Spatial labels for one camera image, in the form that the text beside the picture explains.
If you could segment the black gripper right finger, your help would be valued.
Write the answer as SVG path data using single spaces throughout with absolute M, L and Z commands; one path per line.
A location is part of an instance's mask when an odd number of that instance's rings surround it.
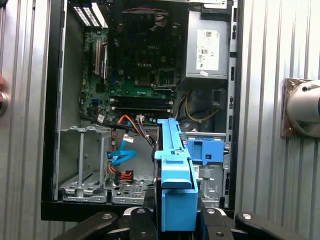
M 251 212 L 240 212 L 234 219 L 221 208 L 197 204 L 198 240 L 305 240 L 292 230 Z

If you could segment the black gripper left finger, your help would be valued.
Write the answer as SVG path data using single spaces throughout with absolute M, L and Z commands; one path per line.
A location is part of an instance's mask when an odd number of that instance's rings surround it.
M 157 240 L 155 191 L 147 189 L 143 205 L 127 208 L 122 216 L 99 212 L 55 237 L 56 240 Z

